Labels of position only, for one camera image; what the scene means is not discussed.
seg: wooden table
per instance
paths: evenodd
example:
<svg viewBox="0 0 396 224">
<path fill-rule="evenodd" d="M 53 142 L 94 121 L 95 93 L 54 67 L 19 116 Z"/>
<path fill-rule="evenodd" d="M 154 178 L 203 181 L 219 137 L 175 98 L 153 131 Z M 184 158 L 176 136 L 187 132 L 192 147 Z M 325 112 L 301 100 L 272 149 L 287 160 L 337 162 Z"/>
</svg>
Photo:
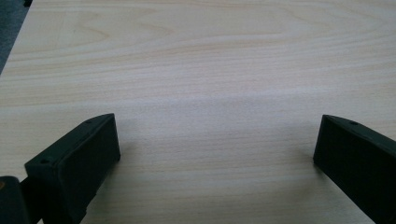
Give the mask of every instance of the wooden table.
<svg viewBox="0 0 396 224">
<path fill-rule="evenodd" d="M 312 164 L 322 114 L 396 138 L 394 1 L 35 0 L 0 78 L 0 175 L 115 113 L 82 223 L 373 223 Z"/>
</svg>

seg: light wood surface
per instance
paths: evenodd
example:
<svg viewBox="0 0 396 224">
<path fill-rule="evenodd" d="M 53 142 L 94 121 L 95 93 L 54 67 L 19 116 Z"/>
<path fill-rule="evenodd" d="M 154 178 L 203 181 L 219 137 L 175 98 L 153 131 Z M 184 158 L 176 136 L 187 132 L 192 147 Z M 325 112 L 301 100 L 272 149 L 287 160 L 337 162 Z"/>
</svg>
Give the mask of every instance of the light wood surface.
<svg viewBox="0 0 396 224">
<path fill-rule="evenodd" d="M 35 0 L 0 77 L 0 175 L 115 113 L 82 223 L 373 223 L 312 164 L 322 114 L 396 139 L 396 2 Z"/>
</svg>

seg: wood grain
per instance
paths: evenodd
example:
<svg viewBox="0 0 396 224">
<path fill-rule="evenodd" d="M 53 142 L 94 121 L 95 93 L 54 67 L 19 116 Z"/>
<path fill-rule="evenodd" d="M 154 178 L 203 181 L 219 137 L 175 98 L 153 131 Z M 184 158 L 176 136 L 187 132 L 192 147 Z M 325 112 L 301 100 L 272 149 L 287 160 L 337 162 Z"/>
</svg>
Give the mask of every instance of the wood grain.
<svg viewBox="0 0 396 224">
<path fill-rule="evenodd" d="M 394 1 L 35 0 L 0 77 L 0 175 L 115 113 L 82 223 L 372 223 L 312 165 L 322 114 L 396 139 Z"/>
</svg>

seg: dark floor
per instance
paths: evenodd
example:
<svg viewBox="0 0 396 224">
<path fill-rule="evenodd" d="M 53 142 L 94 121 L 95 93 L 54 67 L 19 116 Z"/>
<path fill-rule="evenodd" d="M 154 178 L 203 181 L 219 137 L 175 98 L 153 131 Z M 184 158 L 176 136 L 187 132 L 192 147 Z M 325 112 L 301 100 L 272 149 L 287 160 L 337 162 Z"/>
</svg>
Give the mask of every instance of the dark floor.
<svg viewBox="0 0 396 224">
<path fill-rule="evenodd" d="M 0 75 L 29 7 L 24 0 L 0 0 Z"/>
</svg>

